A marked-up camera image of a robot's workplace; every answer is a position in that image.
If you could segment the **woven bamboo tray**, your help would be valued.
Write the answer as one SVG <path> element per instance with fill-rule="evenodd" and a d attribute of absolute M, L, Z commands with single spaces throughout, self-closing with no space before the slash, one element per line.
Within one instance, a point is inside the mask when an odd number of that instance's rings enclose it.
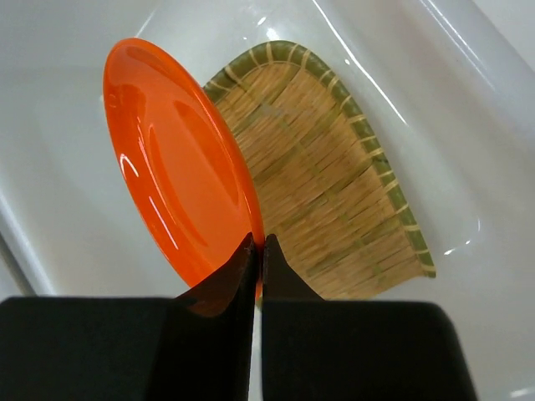
<path fill-rule="evenodd" d="M 258 44 L 205 83 L 231 129 L 265 232 L 321 297 L 365 299 L 436 268 L 384 148 L 318 55 Z"/>

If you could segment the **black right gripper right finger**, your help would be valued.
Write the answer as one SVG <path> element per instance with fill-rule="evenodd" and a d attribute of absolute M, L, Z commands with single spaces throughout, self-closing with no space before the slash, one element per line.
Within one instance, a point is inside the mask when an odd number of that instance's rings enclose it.
<path fill-rule="evenodd" d="M 476 398 L 456 330 L 436 304 L 324 300 L 273 235 L 262 267 L 264 399 Z"/>

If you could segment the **orange plastic plate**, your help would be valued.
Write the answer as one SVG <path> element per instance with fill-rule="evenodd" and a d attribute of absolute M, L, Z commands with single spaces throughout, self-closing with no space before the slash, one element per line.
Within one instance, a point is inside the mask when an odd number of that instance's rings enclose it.
<path fill-rule="evenodd" d="M 190 287 L 251 236 L 265 235 L 252 177 L 227 123 L 165 50 L 119 41 L 106 59 L 104 111 L 121 174 L 166 260 Z"/>

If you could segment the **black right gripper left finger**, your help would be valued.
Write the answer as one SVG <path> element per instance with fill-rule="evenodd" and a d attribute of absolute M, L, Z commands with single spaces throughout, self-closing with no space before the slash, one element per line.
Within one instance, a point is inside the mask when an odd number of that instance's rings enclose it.
<path fill-rule="evenodd" d="M 4 400 L 244 400 L 256 247 L 179 297 L 11 297 L 1 305 Z"/>

